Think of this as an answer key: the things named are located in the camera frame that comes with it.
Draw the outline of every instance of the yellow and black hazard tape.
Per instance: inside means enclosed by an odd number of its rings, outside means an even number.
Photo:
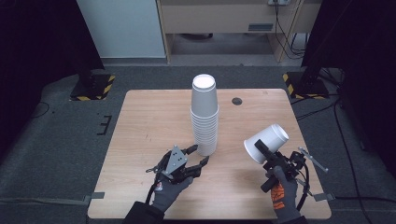
[[[108,77],[108,81],[106,86],[103,89],[103,93],[100,95],[93,95],[93,96],[87,96],[87,95],[80,95],[80,96],[76,96],[76,97],[72,97],[71,100],[72,101],[90,101],[90,100],[103,100],[107,97],[108,92],[111,89],[111,86],[113,85],[114,79],[116,78],[116,76],[109,76]]]
[[[327,95],[322,94],[297,94],[294,92],[293,85],[290,82],[288,74],[283,74],[283,80],[285,81],[286,87],[288,88],[289,95],[291,98],[296,99],[326,99]]]

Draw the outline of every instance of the metal bracket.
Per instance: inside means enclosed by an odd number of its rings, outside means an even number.
[[[317,160],[314,159],[313,156],[311,156],[307,151],[305,151],[305,149],[303,149],[302,147],[298,147],[298,149],[301,151],[301,153],[303,153],[309,160],[311,160],[317,167],[319,167],[324,173],[328,173],[329,172],[329,168],[325,168],[324,166],[322,166]]]
[[[173,178],[170,174],[177,170],[179,167],[186,164],[188,161],[187,157],[183,154],[183,152],[178,148],[178,146],[174,145],[172,149],[171,155],[169,157],[169,162],[166,166],[166,170],[163,171],[163,174]]]
[[[332,201],[335,199],[335,196],[332,193],[329,193],[329,194],[321,193],[321,194],[315,194],[314,199],[315,199],[315,202],[320,202],[323,200]]]

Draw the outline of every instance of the black curtain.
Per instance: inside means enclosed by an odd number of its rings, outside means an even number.
[[[0,0],[0,160],[49,83],[104,69],[76,0]]]
[[[339,92],[361,145],[396,177],[395,8],[390,0],[323,0],[302,66],[345,71]]]
[[[302,66],[347,69],[387,10],[389,0],[323,0]]]

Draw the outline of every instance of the robotic finger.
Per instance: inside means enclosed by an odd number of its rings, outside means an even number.
[[[198,165],[186,168],[188,161],[186,155],[190,155],[196,151],[198,145],[193,145],[186,149],[180,150],[178,146],[174,146],[171,151],[168,151],[161,161],[151,169],[148,169],[146,173],[153,171],[158,178],[158,175],[165,175],[172,184],[178,184],[186,178],[199,177],[201,175],[201,169],[209,161],[209,157],[205,157],[200,161]]]

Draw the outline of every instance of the human hand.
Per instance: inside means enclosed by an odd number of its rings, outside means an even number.
[[[284,223],[300,217],[300,212],[296,209],[297,181],[295,179],[288,181],[280,166],[276,166],[269,171],[278,180],[271,189],[271,199],[276,212],[278,223]]]
[[[178,194],[192,183],[193,177],[190,176],[179,184],[171,184],[165,175],[161,175],[157,186],[154,189],[154,201],[152,206],[165,212],[176,200]]]

